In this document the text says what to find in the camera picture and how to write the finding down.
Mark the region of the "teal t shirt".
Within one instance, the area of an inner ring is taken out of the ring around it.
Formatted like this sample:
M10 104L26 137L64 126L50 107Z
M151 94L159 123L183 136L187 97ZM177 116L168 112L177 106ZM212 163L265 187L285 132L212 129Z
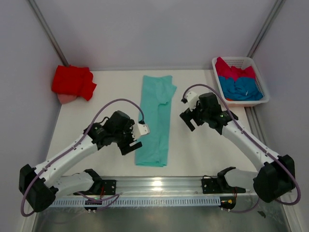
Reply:
M140 138L142 147L135 152L137 166L164 167L168 162L171 103L177 87L172 76L144 76L140 107L150 133Z

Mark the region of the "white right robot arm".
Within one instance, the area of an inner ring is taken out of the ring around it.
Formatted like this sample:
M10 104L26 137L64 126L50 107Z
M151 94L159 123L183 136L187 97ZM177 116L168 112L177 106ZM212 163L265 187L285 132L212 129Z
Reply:
M180 117L191 131L195 130L193 122L197 126L208 124L231 141L256 169L249 172L229 167L220 171L216 180L220 191L240 187L254 191L262 201L270 203L296 187L294 160L268 149L245 129L233 112L222 110L214 93L197 95L189 91L182 102L188 104L188 108Z

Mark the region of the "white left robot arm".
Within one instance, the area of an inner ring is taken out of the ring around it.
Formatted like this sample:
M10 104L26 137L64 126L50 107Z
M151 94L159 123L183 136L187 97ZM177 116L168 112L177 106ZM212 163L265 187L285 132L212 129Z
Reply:
M70 194L96 195L103 180L93 169L64 176L74 165L112 143L122 155L142 147L139 138L150 130L143 120L135 122L127 114L115 111L105 123L93 122L70 146L45 162L20 169L21 208L28 203L35 213L47 209L56 199Z

